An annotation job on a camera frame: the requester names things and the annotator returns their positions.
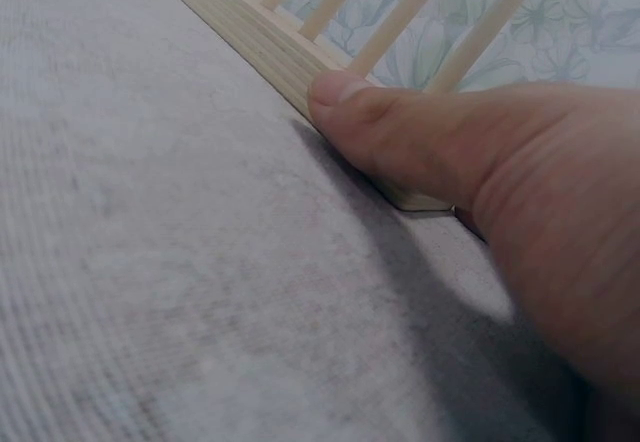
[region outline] wood grain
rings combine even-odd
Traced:
[[[302,115],[310,119],[307,87],[321,72],[342,69],[336,58],[296,32],[257,0],[182,0],[225,39]],[[447,210],[450,204],[373,181],[401,210]]]

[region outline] gray mattress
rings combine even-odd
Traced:
[[[483,246],[179,0],[0,0],[0,440],[573,440]]]

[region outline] hand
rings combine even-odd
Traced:
[[[330,72],[309,109],[357,168],[469,211],[546,341],[640,415],[640,92],[426,95]]]

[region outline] white surface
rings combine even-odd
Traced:
[[[571,439],[481,246],[179,0],[0,0],[0,74],[0,439]]]

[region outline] floral wallpaper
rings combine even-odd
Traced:
[[[320,0],[288,0],[305,18]],[[325,36],[355,54],[397,0],[347,0]],[[374,69],[387,85],[424,87],[494,0],[430,0]],[[640,87],[640,0],[526,0],[460,90],[524,80]]]

